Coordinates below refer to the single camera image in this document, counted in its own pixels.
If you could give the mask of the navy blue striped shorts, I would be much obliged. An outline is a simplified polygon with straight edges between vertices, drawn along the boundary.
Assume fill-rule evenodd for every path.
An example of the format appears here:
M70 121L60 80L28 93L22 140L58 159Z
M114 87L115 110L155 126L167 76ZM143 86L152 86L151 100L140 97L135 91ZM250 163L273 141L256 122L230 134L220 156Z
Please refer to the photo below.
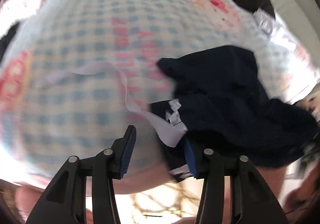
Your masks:
M268 97L249 50L222 46L162 58L157 67L175 89L171 100L152 103L151 112L203 148L280 168L302 157L319 133L308 111Z

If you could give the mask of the blue checkered cartoon blanket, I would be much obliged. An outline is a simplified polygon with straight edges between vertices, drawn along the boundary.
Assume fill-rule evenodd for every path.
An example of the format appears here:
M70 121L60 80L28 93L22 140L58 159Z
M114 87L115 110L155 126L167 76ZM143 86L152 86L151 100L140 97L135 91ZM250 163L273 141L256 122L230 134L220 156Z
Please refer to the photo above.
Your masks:
M271 98L294 103L319 65L269 41L233 0L46 0L19 25L1 61L1 179L43 189L71 155L89 157L135 125L129 174L160 164L155 130L125 105L170 99L161 58L224 45L251 50Z

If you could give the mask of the grey upholstered headboard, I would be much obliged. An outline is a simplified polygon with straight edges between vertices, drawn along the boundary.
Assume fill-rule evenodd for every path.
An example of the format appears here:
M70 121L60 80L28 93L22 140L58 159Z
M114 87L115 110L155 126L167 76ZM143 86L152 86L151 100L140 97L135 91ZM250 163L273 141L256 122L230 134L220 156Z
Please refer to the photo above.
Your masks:
M306 46L319 65L319 7L315 0L271 0L291 32Z

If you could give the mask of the pink patterned garment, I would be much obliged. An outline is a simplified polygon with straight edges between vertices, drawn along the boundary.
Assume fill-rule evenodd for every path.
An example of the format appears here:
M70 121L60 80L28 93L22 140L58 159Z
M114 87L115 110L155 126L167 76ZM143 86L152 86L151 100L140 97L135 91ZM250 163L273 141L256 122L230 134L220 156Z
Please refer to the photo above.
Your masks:
M46 0L7 0L1 5L1 37L11 26L37 14Z

